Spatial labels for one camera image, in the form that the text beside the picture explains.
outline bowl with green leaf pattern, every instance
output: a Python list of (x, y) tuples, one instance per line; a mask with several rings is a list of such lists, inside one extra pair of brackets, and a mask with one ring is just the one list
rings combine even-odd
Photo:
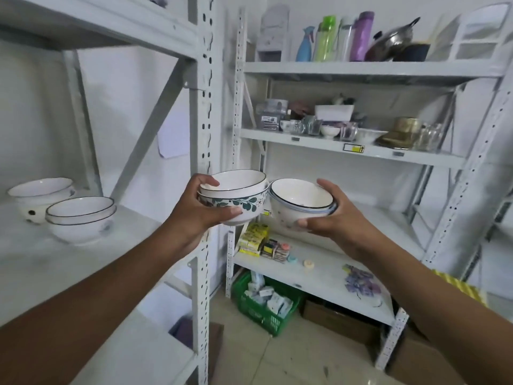
[(198, 192), (198, 199), (203, 205), (208, 207), (240, 207), (242, 213), (233, 219), (223, 222), (223, 224), (228, 226), (243, 225), (256, 218), (264, 210), (267, 189), (268, 187), (260, 193), (235, 199), (213, 198)]

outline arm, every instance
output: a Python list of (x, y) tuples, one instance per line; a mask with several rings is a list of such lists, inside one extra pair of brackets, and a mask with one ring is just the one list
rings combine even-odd
[(196, 199), (195, 175), (169, 218), (116, 261), (0, 328), (0, 383), (67, 384), (159, 279), (211, 226), (242, 213)]
[(329, 217), (298, 224), (334, 240), (375, 273), (469, 385), (510, 383), (513, 325), (388, 239), (335, 184), (317, 182), (333, 194), (339, 207)]

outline cardboard box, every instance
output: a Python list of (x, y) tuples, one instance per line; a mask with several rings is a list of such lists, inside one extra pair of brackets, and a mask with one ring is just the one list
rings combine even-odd
[(464, 385), (465, 381), (445, 357), (409, 324), (395, 348), (387, 373), (405, 385)]
[(308, 298), (302, 315), (307, 320), (357, 342), (366, 345), (379, 343), (378, 322), (338, 305), (317, 298)]
[[(215, 364), (223, 343), (223, 331), (224, 325), (210, 323), (208, 330), (208, 382), (211, 382), (214, 376)], [(192, 319), (181, 319), (172, 335), (189, 349), (192, 349)], [(187, 384), (197, 384), (197, 369), (189, 377)]]

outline purple water bottle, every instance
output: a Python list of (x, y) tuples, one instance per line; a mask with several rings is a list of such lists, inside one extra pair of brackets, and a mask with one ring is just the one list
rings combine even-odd
[(365, 60), (365, 53), (369, 47), (370, 32), (374, 22), (374, 12), (365, 11), (360, 13), (360, 17), (355, 21), (355, 35), (351, 47), (351, 62), (362, 62)]

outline diagonal brace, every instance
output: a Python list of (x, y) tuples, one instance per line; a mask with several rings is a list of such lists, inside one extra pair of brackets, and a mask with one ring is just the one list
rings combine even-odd
[(158, 130), (164, 123), (171, 107), (180, 94), (184, 86), (184, 75), (192, 64), (192, 61), (180, 58), (174, 66), (173, 72), (167, 80), (157, 103), (151, 111), (151, 115), (144, 126), (143, 132), (141, 132), (137, 143), (135, 143), (135, 147), (133, 148), (130, 157), (128, 157), (128, 161), (118, 178), (118, 182), (110, 194), (112, 199), (116, 200), (116, 202), (119, 203), (121, 201), (130, 181), (132, 181), (135, 176), (135, 173), (153, 143)]

